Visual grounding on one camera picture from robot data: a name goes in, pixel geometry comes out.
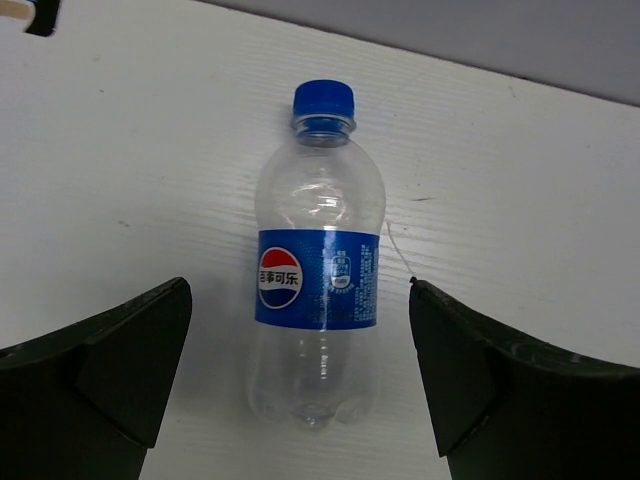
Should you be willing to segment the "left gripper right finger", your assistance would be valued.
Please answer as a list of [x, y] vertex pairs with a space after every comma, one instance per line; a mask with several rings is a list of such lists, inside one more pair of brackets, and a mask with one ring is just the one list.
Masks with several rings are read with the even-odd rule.
[[635, 479], [639, 371], [574, 353], [413, 279], [409, 318], [455, 479]]

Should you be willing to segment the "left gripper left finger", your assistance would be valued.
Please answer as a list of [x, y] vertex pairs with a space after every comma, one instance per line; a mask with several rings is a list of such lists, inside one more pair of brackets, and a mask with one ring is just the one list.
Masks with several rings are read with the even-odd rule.
[[161, 428], [192, 314], [171, 279], [1, 351], [4, 479], [136, 479]]

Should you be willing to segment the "blue cap water bottle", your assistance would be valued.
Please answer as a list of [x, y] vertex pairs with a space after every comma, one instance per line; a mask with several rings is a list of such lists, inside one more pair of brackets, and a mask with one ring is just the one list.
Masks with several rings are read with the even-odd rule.
[[378, 392], [377, 293], [386, 192], [353, 140], [355, 96], [299, 85], [291, 136], [260, 172], [255, 320], [247, 393], [269, 422], [353, 424]]

